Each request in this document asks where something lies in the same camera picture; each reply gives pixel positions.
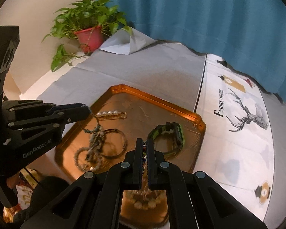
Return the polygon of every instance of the orange tray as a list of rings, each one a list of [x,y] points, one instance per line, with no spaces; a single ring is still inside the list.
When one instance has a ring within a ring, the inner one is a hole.
[[[93,113],[102,111],[126,112],[126,119],[100,121],[104,129],[117,128],[127,137],[128,146],[125,151],[135,148],[136,139],[146,140],[149,132],[159,124],[177,122],[182,126],[185,145],[179,153],[168,159],[181,170],[192,172],[201,148],[206,125],[200,115],[159,99],[127,85],[110,87],[92,106]],[[85,128],[92,130],[96,120],[92,117],[81,122]],[[155,149],[167,152],[172,149],[172,139],[164,134],[155,140]],[[66,133],[62,143],[56,147],[55,160],[60,168],[72,179],[76,180],[83,172],[74,163],[74,153],[81,147],[89,145],[89,134],[84,133],[78,123]],[[105,155],[115,155],[122,151],[121,135],[108,134],[102,148]],[[114,159],[105,159],[97,171],[107,171],[111,166],[124,160],[125,154]],[[85,163],[85,152],[79,155],[79,163]],[[120,222],[132,228],[149,229],[160,227],[168,220],[166,201],[157,204],[154,209],[137,210],[130,199],[123,197]]]

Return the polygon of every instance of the pearl hair clip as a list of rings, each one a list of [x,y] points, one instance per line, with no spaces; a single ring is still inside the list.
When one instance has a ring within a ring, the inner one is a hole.
[[[98,112],[96,114],[96,117],[100,121],[125,119],[127,117],[127,113],[126,112],[118,112],[117,110],[108,111],[108,112],[104,111],[104,112]]]

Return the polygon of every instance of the deer antler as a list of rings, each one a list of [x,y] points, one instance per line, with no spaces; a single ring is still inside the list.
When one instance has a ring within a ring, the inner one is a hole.
[[[229,117],[228,116],[226,116],[227,118],[228,118],[228,120],[230,121],[230,123],[232,124],[232,126],[233,127],[236,127],[237,129],[236,130],[229,130],[229,131],[240,131],[240,130],[242,130],[243,128],[244,128],[244,125],[246,124],[246,122],[248,121],[248,119],[249,119],[249,114],[250,114],[250,111],[249,111],[249,109],[246,107],[246,106],[244,106],[243,105],[243,103],[242,103],[242,101],[240,100],[240,98],[239,98],[239,96],[237,95],[237,94],[235,94],[235,92],[232,90],[232,89],[230,89],[231,90],[231,92],[232,93],[226,93],[226,95],[232,95],[232,96],[234,96],[235,98],[236,98],[236,100],[234,100],[236,103],[238,103],[240,106],[241,106],[241,108],[247,113],[247,117],[242,117],[241,119],[240,118],[238,118],[238,117],[236,117],[236,116],[234,116],[236,119],[238,119],[241,123],[234,123],[234,122],[232,122],[230,119],[229,119]]]

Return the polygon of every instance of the potted plant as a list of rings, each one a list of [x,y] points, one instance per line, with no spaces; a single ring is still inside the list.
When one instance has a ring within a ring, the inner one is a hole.
[[[66,37],[68,39],[78,39],[80,48],[86,55],[91,54],[98,49],[106,38],[113,35],[120,26],[131,33],[131,28],[127,26],[124,13],[118,11],[118,6],[106,6],[109,0],[82,0],[71,5],[73,8],[63,7],[55,13],[60,14],[54,19],[54,26],[51,28],[48,36],[54,36],[59,39]],[[77,57],[73,53],[67,53],[64,46],[57,48],[57,53],[53,57],[51,70],[55,71],[65,63]]]

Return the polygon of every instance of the pothos plant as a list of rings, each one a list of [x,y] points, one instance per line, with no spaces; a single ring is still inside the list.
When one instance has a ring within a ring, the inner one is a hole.
[[[60,14],[54,19],[54,25],[50,33],[43,38],[43,41],[48,36],[54,36],[59,39],[64,37],[76,39],[74,32],[96,26],[101,26],[101,32],[105,37],[113,35],[119,27],[131,34],[131,28],[127,26],[124,17],[125,14],[118,11],[118,5],[106,6],[108,2],[110,0],[82,0],[71,3],[71,5],[75,5],[73,8],[63,7],[57,10],[55,13],[60,12]],[[59,45],[57,53],[53,57],[51,70],[55,71],[65,63],[72,65],[71,60],[82,57],[78,57],[73,53],[67,53],[64,46]]]

